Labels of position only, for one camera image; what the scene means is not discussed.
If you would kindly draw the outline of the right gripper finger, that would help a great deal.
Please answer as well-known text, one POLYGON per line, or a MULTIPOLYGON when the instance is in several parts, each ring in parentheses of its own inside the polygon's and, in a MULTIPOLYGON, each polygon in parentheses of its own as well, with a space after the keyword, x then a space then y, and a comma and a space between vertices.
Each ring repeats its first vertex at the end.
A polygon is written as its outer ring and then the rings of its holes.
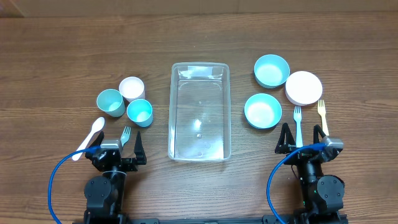
POLYGON ((322 128, 317 124, 313 127, 313 143, 319 143, 320 139, 323 139, 326 134, 323 132, 322 128))
POLYGON ((280 137, 275 147, 276 154, 288 154, 296 149, 295 139, 291 133, 289 125, 284 123, 280 132, 280 137))

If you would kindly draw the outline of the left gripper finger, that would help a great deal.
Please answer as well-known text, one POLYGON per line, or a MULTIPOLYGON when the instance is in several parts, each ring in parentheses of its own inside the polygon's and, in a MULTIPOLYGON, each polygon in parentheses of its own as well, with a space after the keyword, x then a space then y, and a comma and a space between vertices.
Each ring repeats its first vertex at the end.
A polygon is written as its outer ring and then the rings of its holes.
POLYGON ((96 139, 88 147, 88 151, 85 152, 85 155, 92 156, 100 148, 103 139, 104 139, 104 131, 100 131, 96 139))
POLYGON ((146 165, 147 158, 142 145, 141 132, 137 132, 136 141, 134 145, 134 153, 136 155, 137 165, 146 165))

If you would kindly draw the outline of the teal bowl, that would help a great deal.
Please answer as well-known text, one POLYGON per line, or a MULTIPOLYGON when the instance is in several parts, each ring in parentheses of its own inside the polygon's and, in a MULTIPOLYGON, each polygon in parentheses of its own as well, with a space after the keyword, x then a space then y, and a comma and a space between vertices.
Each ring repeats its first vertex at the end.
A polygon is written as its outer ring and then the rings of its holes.
POLYGON ((258 93, 245 102, 244 115, 251 126, 268 129, 281 120, 282 107, 272 95, 258 93))
POLYGON ((289 76, 290 66, 279 55, 263 55, 254 64, 254 77, 264 88, 276 88, 284 84, 289 76))

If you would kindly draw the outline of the white pink bowl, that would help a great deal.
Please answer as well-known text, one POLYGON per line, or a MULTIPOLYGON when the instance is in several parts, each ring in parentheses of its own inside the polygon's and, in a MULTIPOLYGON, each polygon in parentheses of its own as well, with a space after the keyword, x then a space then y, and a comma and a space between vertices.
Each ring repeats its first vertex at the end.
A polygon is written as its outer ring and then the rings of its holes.
POLYGON ((287 99, 297 106, 315 103, 321 98, 322 93, 323 86, 320 79, 307 71, 292 73, 285 83, 287 99))

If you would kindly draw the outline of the blue cup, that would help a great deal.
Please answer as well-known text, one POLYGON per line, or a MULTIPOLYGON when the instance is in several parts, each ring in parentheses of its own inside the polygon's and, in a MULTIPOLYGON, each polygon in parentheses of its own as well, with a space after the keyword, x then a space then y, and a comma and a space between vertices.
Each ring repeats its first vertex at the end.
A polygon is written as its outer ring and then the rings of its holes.
POLYGON ((149 127, 153 122, 153 107, 145 99, 136 99, 127 107, 127 117, 142 128, 149 127))

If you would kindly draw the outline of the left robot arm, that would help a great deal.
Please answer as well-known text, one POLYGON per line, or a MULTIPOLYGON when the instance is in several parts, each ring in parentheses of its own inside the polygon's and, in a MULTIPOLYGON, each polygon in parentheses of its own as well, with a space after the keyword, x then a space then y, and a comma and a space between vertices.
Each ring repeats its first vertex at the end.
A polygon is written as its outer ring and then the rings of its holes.
POLYGON ((86 198, 85 223, 131 223, 122 212, 125 180, 128 172, 137 172, 139 165, 145 165, 147 158, 142 146, 141 134, 137 133, 134 145, 135 157, 123 158, 123 146, 119 139, 104 139, 104 132, 91 144, 95 152, 85 157, 102 174, 90 179, 84 188, 86 198))

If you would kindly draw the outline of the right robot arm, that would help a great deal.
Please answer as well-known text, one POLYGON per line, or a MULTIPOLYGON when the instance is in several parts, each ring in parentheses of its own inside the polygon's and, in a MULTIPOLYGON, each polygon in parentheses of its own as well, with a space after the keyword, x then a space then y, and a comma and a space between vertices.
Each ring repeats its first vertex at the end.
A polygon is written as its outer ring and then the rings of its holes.
POLYGON ((298 147, 289 125, 282 125, 275 147, 276 154, 285 155, 282 165, 297 168, 303 208, 284 218, 277 216, 279 223, 347 223, 339 214, 343 208, 345 183, 335 175, 325 175, 322 164, 335 159, 343 150, 341 139, 327 136, 319 125, 313 128, 313 144, 298 147))

